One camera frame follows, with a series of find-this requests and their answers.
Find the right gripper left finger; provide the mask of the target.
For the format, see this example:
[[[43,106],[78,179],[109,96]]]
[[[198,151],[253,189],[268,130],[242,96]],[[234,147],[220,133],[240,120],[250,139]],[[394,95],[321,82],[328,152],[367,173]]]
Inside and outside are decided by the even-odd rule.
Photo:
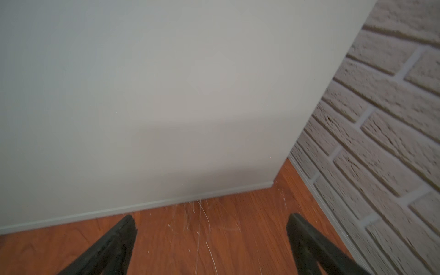
[[[127,274],[137,232],[134,218],[126,215],[59,274]]]

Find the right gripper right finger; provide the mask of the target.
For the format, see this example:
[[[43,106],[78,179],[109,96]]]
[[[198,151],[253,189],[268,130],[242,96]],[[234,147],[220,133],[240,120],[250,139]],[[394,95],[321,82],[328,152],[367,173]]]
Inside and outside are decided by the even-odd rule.
[[[292,213],[286,232],[299,275],[367,275],[364,268],[350,259],[299,213]]]

